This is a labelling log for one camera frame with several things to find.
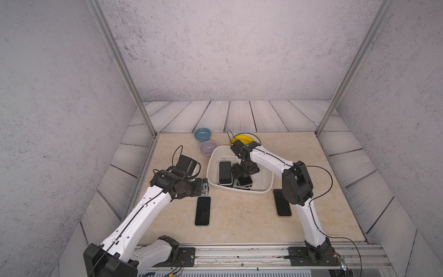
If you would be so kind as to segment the black phone pink case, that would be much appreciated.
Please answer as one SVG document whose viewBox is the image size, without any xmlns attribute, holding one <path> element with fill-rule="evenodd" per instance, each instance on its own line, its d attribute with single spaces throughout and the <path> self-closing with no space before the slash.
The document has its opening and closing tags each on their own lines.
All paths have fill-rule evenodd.
<svg viewBox="0 0 443 277">
<path fill-rule="evenodd" d="M 252 184 L 251 176 L 239 177 L 236 182 L 236 186 L 240 189 L 250 189 Z"/>
</svg>

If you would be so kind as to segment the white plastic storage box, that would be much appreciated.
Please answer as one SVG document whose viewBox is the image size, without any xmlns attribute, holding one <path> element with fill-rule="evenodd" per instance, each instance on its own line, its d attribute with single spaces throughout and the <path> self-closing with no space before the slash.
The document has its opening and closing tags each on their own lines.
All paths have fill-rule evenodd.
<svg viewBox="0 0 443 277">
<path fill-rule="evenodd" d="M 219 163 L 227 161 L 232 165 L 238 163 L 238 159 L 228 145 L 221 145 L 213 150 L 208 162 L 206 178 L 214 188 L 252 194 L 263 194 L 272 189 L 274 173 L 262 165 L 258 165 L 260 172 L 251 176 L 252 185 L 249 190 L 219 185 Z"/>
</svg>

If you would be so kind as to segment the black phone white case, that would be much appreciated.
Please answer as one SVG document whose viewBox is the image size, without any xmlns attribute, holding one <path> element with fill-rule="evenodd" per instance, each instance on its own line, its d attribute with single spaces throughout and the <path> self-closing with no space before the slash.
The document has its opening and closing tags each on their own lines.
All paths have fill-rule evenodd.
<svg viewBox="0 0 443 277">
<path fill-rule="evenodd" d="M 231 187 L 233 185 L 231 167 L 230 161 L 219 162 L 219 185 L 224 187 Z"/>
</svg>

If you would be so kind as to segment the black phone light blue case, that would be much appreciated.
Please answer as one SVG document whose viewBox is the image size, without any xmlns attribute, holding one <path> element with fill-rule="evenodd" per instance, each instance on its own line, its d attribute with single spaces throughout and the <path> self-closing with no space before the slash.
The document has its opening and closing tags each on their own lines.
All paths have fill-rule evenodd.
<svg viewBox="0 0 443 277">
<path fill-rule="evenodd" d="M 208 226 L 210 223 L 211 198 L 209 196 L 199 197 L 196 207 L 196 226 Z"/>
</svg>

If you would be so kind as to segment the black phone cream case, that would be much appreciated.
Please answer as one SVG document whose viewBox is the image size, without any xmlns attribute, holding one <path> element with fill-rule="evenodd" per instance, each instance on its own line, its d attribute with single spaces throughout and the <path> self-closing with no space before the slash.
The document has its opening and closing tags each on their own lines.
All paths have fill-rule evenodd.
<svg viewBox="0 0 443 277">
<path fill-rule="evenodd" d="M 283 192 L 281 189 L 273 190 L 277 215 L 279 217 L 290 217 L 292 216 L 290 203 L 284 198 Z"/>
</svg>

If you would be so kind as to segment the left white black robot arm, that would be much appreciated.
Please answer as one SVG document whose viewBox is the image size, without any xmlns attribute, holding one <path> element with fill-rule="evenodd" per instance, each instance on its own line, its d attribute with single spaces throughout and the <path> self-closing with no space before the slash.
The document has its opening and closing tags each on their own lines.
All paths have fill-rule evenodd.
<svg viewBox="0 0 443 277">
<path fill-rule="evenodd" d="M 136 247 L 154 219 L 173 200 L 206 196 L 208 192 L 206 178 L 192 179 L 172 168 L 156 172 L 142 199 L 116 230 L 101 244 L 90 244 L 84 251 L 88 276 L 136 277 L 156 265 L 178 266 L 180 244 L 167 235 L 147 247 Z"/>
</svg>

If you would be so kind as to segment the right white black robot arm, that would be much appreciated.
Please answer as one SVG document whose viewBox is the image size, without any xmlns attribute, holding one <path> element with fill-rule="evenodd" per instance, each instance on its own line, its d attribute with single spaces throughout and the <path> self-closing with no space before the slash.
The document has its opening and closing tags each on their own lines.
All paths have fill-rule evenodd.
<svg viewBox="0 0 443 277">
<path fill-rule="evenodd" d="M 330 239 L 324 234 L 313 203 L 313 183 L 308 166 L 303 162 L 291 162 L 266 150 L 260 143 L 248 144 L 236 140 L 230 146 L 239 164 L 235 174 L 253 175 L 261 165 L 281 178 L 282 194 L 293 205 L 301 220 L 305 234 L 306 258 L 312 264 L 320 264 L 334 252 Z"/>
</svg>

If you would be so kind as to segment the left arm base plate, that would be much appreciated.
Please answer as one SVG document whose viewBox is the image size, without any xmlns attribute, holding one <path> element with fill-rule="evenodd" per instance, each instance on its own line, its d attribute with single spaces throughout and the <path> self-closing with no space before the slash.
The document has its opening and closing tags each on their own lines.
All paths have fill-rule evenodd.
<svg viewBox="0 0 443 277">
<path fill-rule="evenodd" d="M 159 268 L 190 268 L 195 266 L 196 248 L 179 247 L 173 251 L 173 257 L 166 262 L 158 263 L 155 267 Z"/>
</svg>

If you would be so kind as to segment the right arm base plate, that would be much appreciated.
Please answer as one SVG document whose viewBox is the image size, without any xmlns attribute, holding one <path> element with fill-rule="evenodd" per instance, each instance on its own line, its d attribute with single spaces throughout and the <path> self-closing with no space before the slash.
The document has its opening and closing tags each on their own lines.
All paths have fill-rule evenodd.
<svg viewBox="0 0 443 277">
<path fill-rule="evenodd" d="M 295 267 L 338 267 L 340 260 L 333 254 L 319 254 L 316 250 L 307 247 L 289 247 L 288 255 L 284 257 L 290 261 L 291 266 Z"/>
</svg>

